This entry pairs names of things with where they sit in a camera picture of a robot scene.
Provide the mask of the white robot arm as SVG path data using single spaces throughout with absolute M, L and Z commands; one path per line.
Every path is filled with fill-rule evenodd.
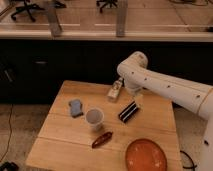
M 213 169 L 213 86 L 177 78 L 147 69 L 148 59 L 140 51 L 132 53 L 117 66 L 129 93 L 142 87 L 170 99 L 207 121 L 197 171 Z

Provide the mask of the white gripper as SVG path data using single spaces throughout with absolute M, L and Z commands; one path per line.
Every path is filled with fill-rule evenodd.
M 136 106 L 138 108 L 142 108 L 143 107 L 143 95 L 138 94 L 142 90 L 142 87 L 130 82 L 127 79 L 124 80 L 124 86 L 129 94 L 131 94 L 132 96 L 135 96 L 134 101 L 136 103 Z

